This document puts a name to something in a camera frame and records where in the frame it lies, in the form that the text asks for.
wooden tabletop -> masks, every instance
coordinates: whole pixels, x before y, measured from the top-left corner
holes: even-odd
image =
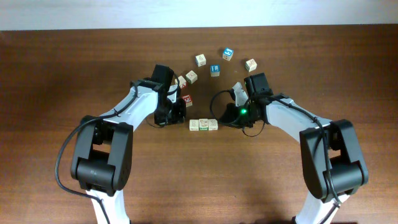
[[[221,58],[225,47],[234,50],[230,62]],[[205,66],[196,66],[198,54]],[[251,58],[258,66],[248,73]],[[198,74],[183,90],[193,98],[187,119],[210,118],[217,91],[265,72],[274,93],[350,120],[369,183],[335,221],[398,222],[398,26],[379,25],[0,33],[1,223],[96,223],[88,199],[57,186],[58,150],[84,115],[113,108],[129,81],[151,76],[157,63]],[[212,64],[221,65],[220,77],[210,77]],[[217,113],[230,101],[222,96]],[[70,177],[73,145],[60,176],[79,190]],[[299,144],[278,128],[248,138],[222,126],[192,132],[188,122],[164,129],[143,122],[124,195],[133,223],[271,223],[296,215],[307,188]]]

small block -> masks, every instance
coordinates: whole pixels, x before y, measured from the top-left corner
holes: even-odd
[[[197,55],[195,57],[196,61],[197,61],[197,65],[198,67],[201,67],[202,65],[206,65],[206,58],[204,54],[201,55]]]
[[[220,75],[221,67],[220,65],[211,65],[210,66],[210,76],[218,77]]]
[[[192,97],[191,97],[191,95],[183,96],[182,99],[185,101],[185,107],[192,106]]]
[[[185,78],[187,78],[187,81],[189,82],[189,84],[192,84],[192,83],[194,83],[196,80],[198,80],[198,75],[197,75],[194,71],[191,71],[191,72],[188,72],[188,73],[185,75]]]
[[[190,131],[199,131],[199,120],[198,119],[189,120],[189,130]]]
[[[200,131],[209,130],[209,121],[207,119],[199,119],[199,130]]]
[[[181,88],[181,89],[185,88],[185,87],[187,86],[187,81],[184,79],[184,77],[182,77],[182,75],[180,75],[180,76],[178,77],[178,79],[180,80],[180,88]]]
[[[257,63],[254,61],[254,59],[250,59],[246,62],[244,66],[249,72],[255,70],[257,68]]]
[[[209,119],[209,131],[216,131],[218,130],[218,123],[216,119]]]
[[[230,61],[233,54],[234,54],[234,50],[225,48],[224,53],[223,53],[223,59]]]

white wall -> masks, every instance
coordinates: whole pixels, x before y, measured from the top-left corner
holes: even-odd
[[[398,23],[398,0],[0,0],[0,30]]]

black metal bracket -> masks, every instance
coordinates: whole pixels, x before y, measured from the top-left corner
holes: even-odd
[[[82,123],[93,119],[85,116]],[[98,121],[79,133],[73,153],[71,175],[85,190],[99,190],[113,196],[126,185],[131,171],[133,127],[126,123]],[[109,153],[93,145],[110,144]]]
[[[369,180],[358,138],[348,120],[332,121],[325,127],[327,144],[333,150],[340,150],[340,156],[330,159],[331,179],[336,193],[354,194]],[[308,128],[300,132],[300,145],[304,180],[311,194],[323,202],[329,202],[333,195],[326,181],[325,153],[320,130]]]

wooden table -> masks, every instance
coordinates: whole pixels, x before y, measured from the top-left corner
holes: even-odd
[[[230,62],[221,58],[225,47],[234,50]],[[207,59],[199,68],[198,54]],[[250,58],[258,67],[248,73]],[[398,222],[398,26],[380,25],[1,33],[1,223],[96,223],[91,202],[55,182],[59,147],[84,115],[113,108],[129,81],[149,77],[157,63],[198,74],[183,90],[193,98],[187,119],[209,118],[217,91],[265,72],[275,93],[352,121],[369,184],[335,221]],[[210,77],[211,64],[221,65],[220,77]],[[229,101],[221,97],[216,110]],[[79,189],[69,171],[73,144],[60,175]],[[307,188],[299,144],[275,127],[247,138],[222,126],[190,132],[188,123],[142,123],[124,194],[133,223],[270,223],[296,215]]]

